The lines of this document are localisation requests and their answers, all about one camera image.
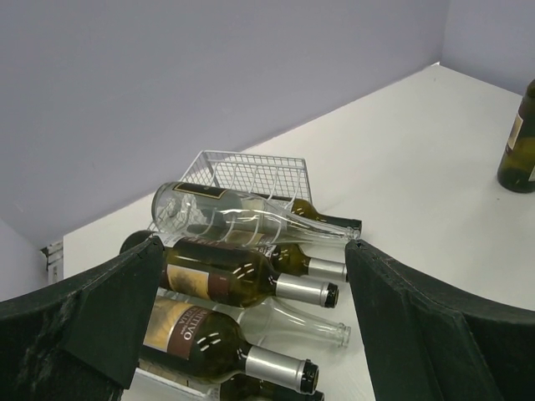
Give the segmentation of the dark green wine bottle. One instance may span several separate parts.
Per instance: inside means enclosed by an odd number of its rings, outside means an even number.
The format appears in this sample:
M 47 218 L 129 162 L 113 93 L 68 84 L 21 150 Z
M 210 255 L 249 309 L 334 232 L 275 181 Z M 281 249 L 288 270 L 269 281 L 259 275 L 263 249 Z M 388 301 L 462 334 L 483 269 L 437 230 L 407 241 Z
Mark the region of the dark green wine bottle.
M 328 282 L 349 280 L 344 263 L 308 256 L 295 243 L 255 246 L 252 250 L 262 253 L 279 273 L 296 277 L 310 276 Z

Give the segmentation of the olive green wine bottle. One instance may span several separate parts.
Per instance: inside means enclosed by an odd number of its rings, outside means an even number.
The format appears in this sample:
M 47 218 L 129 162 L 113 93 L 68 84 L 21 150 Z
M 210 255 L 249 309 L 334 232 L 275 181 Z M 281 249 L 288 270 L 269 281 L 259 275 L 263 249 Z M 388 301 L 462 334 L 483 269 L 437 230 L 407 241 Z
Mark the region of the olive green wine bottle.
M 276 272 L 260 252 L 213 245 L 186 236 L 155 232 L 166 252 L 162 287 L 233 307 L 253 307 L 280 297 L 334 308 L 339 287 Z

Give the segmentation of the tall clear glass bottle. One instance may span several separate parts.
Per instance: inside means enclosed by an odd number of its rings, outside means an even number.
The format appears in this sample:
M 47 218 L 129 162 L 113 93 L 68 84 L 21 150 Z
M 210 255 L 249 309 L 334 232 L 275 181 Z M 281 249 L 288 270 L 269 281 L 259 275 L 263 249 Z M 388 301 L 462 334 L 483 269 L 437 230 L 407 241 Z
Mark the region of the tall clear glass bottle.
M 159 231 L 256 247 L 301 243 L 341 246 L 357 240 L 362 223 L 293 214 L 260 195 L 186 182 L 169 182 L 154 195 L 152 219 Z

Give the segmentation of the dark labelled wine bottle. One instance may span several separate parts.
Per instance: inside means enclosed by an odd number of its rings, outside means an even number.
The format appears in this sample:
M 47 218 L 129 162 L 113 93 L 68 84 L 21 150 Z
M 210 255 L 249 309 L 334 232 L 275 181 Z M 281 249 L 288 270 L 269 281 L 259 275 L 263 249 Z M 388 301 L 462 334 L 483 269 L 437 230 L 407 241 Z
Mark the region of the dark labelled wine bottle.
M 265 380 L 238 374 L 208 391 L 206 400 L 273 400 L 273 401 L 324 401 L 324 393 L 298 393 Z

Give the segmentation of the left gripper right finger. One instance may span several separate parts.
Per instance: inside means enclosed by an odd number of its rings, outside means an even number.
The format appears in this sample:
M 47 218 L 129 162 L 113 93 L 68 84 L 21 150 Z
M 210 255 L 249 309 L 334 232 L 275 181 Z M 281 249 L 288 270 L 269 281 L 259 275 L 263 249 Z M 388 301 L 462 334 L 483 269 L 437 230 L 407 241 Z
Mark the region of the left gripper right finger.
M 534 313 L 461 290 L 366 241 L 345 247 L 378 400 L 532 400 Z

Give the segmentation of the short clear glass bottle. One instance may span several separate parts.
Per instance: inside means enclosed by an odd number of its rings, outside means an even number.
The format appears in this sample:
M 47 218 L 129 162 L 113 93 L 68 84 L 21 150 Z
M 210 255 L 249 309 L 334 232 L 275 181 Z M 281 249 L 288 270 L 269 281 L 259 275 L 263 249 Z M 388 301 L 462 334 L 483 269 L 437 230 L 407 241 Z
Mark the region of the short clear glass bottle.
M 269 297 L 255 307 L 240 308 L 176 292 L 166 295 L 175 301 L 188 302 L 232 317 L 246 339 L 254 345 L 261 345 L 266 339 L 294 338 L 307 338 L 313 343 L 325 343 L 338 348 L 349 345 L 351 327 L 314 316 L 275 297 Z

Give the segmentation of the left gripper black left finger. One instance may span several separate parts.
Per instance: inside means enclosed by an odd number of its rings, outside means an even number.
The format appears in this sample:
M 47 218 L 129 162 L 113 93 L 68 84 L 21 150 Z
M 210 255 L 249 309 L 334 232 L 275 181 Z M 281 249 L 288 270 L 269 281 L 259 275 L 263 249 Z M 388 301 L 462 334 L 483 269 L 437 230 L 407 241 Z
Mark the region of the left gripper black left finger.
M 3 400 L 119 400 L 130 388 L 161 279 L 150 238 L 1 304 Z

